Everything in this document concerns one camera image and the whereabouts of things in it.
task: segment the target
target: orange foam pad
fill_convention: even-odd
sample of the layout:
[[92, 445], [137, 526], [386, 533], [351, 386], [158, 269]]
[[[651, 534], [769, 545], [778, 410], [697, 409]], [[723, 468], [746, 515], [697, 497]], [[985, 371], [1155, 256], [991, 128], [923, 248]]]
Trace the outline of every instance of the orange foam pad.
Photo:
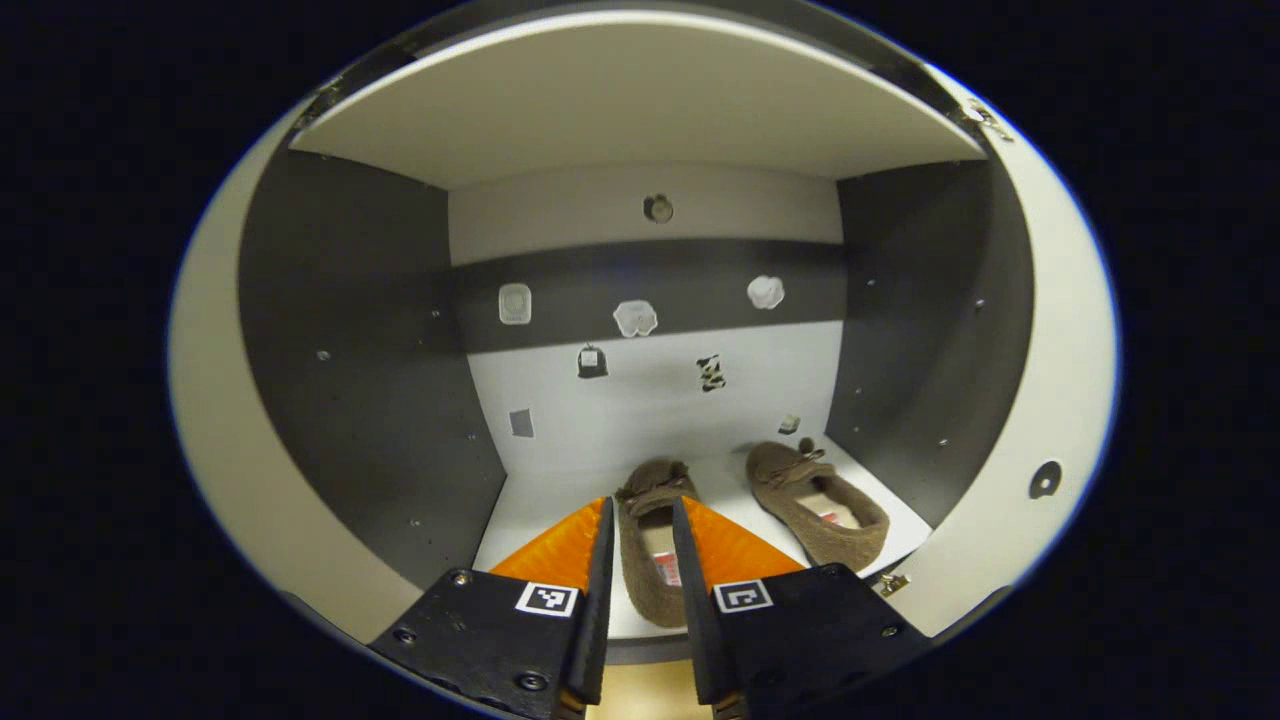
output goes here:
[[804, 570], [804, 565], [696, 500], [682, 497], [707, 589]]
[[489, 573], [586, 592], [591, 579], [591, 550], [600, 532], [603, 507], [604, 498], [596, 498], [529, 541]]

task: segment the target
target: screw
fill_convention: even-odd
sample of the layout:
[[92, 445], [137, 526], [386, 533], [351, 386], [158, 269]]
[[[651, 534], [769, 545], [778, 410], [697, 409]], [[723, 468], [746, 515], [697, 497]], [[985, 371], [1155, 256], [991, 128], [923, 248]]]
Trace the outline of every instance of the screw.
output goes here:
[[521, 673], [516, 675], [516, 684], [531, 693], [536, 693], [547, 689], [547, 678], [532, 673]]

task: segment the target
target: gray side wall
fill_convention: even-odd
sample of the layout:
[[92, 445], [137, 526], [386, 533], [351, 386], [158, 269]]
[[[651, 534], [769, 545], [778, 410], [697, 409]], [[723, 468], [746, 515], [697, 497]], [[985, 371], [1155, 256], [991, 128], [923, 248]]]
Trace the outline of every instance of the gray side wall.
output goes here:
[[827, 434], [937, 527], [1021, 379], [1034, 290], [1021, 206], [993, 155], [837, 188], [849, 315]]
[[444, 191], [280, 150], [239, 258], [244, 343], [280, 439], [356, 537], [424, 588], [471, 562], [506, 479], [445, 310], [448, 247]]

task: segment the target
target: black sticker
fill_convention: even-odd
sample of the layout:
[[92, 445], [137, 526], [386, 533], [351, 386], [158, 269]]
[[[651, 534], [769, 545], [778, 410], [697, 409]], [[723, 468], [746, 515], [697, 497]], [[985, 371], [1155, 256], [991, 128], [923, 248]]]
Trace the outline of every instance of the black sticker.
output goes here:
[[718, 354], [712, 355], [710, 357], [703, 357], [698, 361], [698, 366], [703, 369], [703, 392], [710, 392], [724, 387], [724, 373], [719, 369]]
[[603, 378], [609, 374], [609, 365], [604, 360], [604, 351], [588, 345], [577, 351], [577, 377], [582, 379]]

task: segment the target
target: metal bracket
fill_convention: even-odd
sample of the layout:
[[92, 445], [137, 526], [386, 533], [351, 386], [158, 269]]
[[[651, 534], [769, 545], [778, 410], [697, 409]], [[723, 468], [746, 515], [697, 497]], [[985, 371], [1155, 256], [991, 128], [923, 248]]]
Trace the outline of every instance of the metal bracket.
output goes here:
[[931, 643], [849, 568], [810, 568], [708, 592], [675, 506], [698, 701], [716, 720], [774, 720], [847, 694]]
[[369, 644], [445, 693], [529, 720], [582, 720], [600, 702], [613, 580], [607, 498], [586, 593], [490, 573], [445, 573]]

